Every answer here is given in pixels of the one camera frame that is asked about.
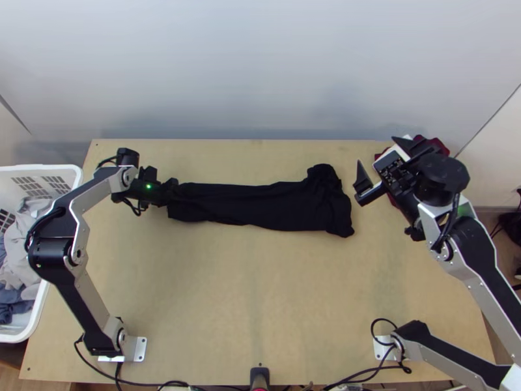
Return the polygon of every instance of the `wooden table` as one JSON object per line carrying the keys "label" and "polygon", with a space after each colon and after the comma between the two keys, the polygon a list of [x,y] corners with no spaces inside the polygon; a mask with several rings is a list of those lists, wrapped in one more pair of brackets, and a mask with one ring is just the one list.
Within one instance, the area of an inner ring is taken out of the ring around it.
{"label": "wooden table", "polygon": [[[386,197],[359,207],[352,194],[356,160],[367,166],[389,143],[375,141],[95,140],[85,178],[129,147],[159,179],[271,184],[300,181],[331,164],[353,202],[356,234],[278,232],[253,226],[187,224],[152,207],[140,218],[105,199],[86,215],[87,269],[113,315],[148,337],[143,363],[127,363],[131,381],[247,384],[249,369],[270,368],[273,384],[332,383],[377,365],[369,325],[425,321],[433,334],[493,360],[479,308],[445,274],[425,243],[403,234]],[[389,329],[377,332],[389,332]],[[51,288],[29,340],[21,377],[109,383],[76,356],[81,329]],[[411,375],[382,371],[374,382],[449,377],[414,362]],[[100,364],[113,374],[114,364]]]}

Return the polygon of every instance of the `blue clothing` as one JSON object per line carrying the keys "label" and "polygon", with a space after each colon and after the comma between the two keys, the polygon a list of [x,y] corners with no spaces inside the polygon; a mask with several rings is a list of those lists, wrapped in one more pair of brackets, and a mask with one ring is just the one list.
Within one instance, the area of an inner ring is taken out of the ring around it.
{"label": "blue clothing", "polygon": [[[4,236],[0,235],[0,267],[4,263],[6,256]],[[25,286],[21,289],[5,289],[5,284],[0,283],[0,325],[8,325],[12,322],[14,313],[24,313],[29,311],[34,300],[22,300],[20,295]]]}

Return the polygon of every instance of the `floor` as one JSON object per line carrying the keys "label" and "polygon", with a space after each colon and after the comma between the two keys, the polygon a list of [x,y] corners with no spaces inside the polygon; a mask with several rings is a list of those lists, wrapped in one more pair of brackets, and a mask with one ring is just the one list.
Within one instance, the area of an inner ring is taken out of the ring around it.
{"label": "floor", "polygon": [[[491,212],[479,213],[480,220],[489,229],[489,231],[495,226],[497,214]],[[494,238],[494,243],[498,249],[498,265],[507,279],[512,285],[520,283],[513,278],[514,271],[521,266],[521,248],[512,243],[509,238],[504,234],[500,233]],[[511,359],[507,354],[505,348],[499,341],[499,338],[494,331],[488,326],[487,331],[490,337],[490,343],[496,362],[498,364],[510,364]],[[71,384],[71,383],[58,383],[58,382],[44,382],[44,381],[28,381],[18,379],[19,371],[17,369],[0,366],[0,390],[2,391],[115,391],[116,387],[113,384]],[[449,381],[438,381],[438,382],[424,382],[424,383],[389,383],[389,384],[365,384],[364,387],[373,391],[386,390],[386,391],[443,391],[451,388],[452,386],[458,386],[457,382]],[[144,388],[136,386],[122,386],[124,391],[142,391],[142,390],[153,390],[154,388]],[[321,386],[316,385],[313,390],[321,390]],[[226,391],[225,387],[205,387],[206,391]],[[282,386],[273,387],[274,391],[282,391]],[[290,390],[286,391],[299,391],[299,386],[293,386]]]}

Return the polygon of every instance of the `power cord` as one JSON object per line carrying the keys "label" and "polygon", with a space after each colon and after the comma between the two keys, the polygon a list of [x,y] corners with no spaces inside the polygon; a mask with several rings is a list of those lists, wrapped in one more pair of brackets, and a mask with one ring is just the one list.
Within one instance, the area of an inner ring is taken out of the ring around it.
{"label": "power cord", "polygon": [[101,162],[98,163],[98,165],[96,166],[96,169],[103,167],[107,163],[112,163],[115,166],[116,162],[114,161],[114,159],[116,159],[117,157],[118,156],[111,156],[110,158],[103,159]]}
{"label": "power cord", "polygon": [[[80,359],[90,367],[90,369],[93,369],[95,372],[99,373],[101,376],[106,377],[107,379],[111,379],[116,384],[116,388],[118,391],[122,391],[121,384],[128,384],[130,386],[138,386],[138,387],[159,387],[158,391],[161,391],[163,388],[168,386],[174,386],[174,387],[186,387],[186,388],[193,388],[196,391],[206,391],[203,387],[200,386],[190,386],[187,382],[179,381],[179,380],[169,380],[164,383],[136,383],[133,381],[127,381],[123,380],[119,377],[121,368],[123,367],[123,362],[118,362],[116,365],[116,372],[114,376],[110,376],[108,373],[103,372],[102,370],[96,368],[93,366],[87,359],[81,354],[81,352],[78,349],[78,344],[83,341],[83,334],[74,342],[74,350],[76,350],[77,355],[80,357]],[[230,388],[237,391],[245,391],[242,390],[239,387],[235,386],[218,386],[218,387],[224,387],[224,388]]]}
{"label": "power cord", "polygon": [[[377,324],[380,321],[388,322],[391,325],[393,325],[393,327],[395,329],[397,328],[395,323],[391,322],[389,319],[386,319],[386,318],[377,318],[371,323],[371,335],[373,336],[373,339],[376,342],[378,342],[380,345],[389,346],[389,349],[382,357],[380,364],[375,368],[365,369],[365,370],[357,372],[351,376],[345,377],[344,379],[337,381],[336,383],[329,384],[323,388],[324,391],[331,390],[332,388],[335,388],[336,386],[339,386],[341,384],[366,383],[366,382],[370,381],[373,377],[378,375],[378,373],[383,369],[401,369],[401,370],[403,370],[403,372],[405,372],[407,374],[412,373],[412,369],[403,365],[403,359],[404,359],[403,347],[399,347],[395,342],[393,342],[393,343],[382,342],[382,341],[378,340],[378,338],[376,338],[376,336],[374,335],[374,326],[375,326],[375,324]],[[391,352],[393,351],[394,348],[398,348],[402,355],[400,357],[400,361],[398,361],[398,365],[384,366],[384,362],[386,361],[387,356],[389,356],[391,354]],[[372,372],[373,374],[364,379],[357,379],[357,377],[364,375],[366,373],[370,373],[370,372]]]}
{"label": "power cord", "polygon": [[431,250],[434,250],[438,253],[441,252],[443,243],[447,240],[447,236],[451,231],[454,223],[456,222],[456,217],[458,216],[458,206],[460,205],[460,193],[456,193],[454,198],[452,199],[452,209],[449,213],[449,218],[444,225],[443,231],[440,233],[440,236],[436,239],[434,244],[430,247]]}
{"label": "power cord", "polygon": [[132,212],[137,216],[137,217],[140,217],[141,215],[141,212],[145,212],[146,211],[146,208],[143,208],[141,206],[141,201],[138,201],[137,202],[137,207],[133,206],[132,205],[132,202],[130,202],[130,200],[128,198],[124,198],[121,200],[125,205],[128,205],[131,209],[132,209]]}

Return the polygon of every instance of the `white laundry basket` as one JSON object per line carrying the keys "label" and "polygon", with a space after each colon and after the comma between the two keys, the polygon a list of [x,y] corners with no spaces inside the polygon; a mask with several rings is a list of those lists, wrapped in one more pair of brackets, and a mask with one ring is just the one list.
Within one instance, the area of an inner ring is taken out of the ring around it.
{"label": "white laundry basket", "polygon": [[[22,198],[55,199],[77,188],[82,178],[82,170],[72,164],[0,167],[0,233],[14,222],[13,212]],[[9,325],[0,325],[0,342],[17,343],[31,336],[40,320],[48,289],[49,283],[42,280],[33,309],[14,314]]]}

